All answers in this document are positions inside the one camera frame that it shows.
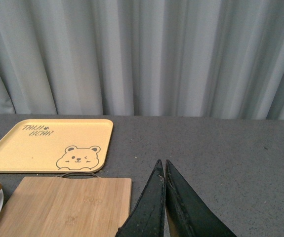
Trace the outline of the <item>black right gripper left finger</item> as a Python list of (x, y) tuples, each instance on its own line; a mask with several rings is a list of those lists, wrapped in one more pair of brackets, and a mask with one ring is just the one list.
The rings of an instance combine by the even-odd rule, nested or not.
[(164, 234), (166, 180), (162, 161), (153, 171), (132, 211), (118, 229), (117, 237), (162, 237)]

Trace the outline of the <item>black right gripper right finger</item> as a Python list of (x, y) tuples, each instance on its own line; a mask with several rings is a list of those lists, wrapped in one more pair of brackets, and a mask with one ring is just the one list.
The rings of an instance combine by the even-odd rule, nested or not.
[(165, 165), (166, 212), (172, 237), (234, 237), (171, 161)]

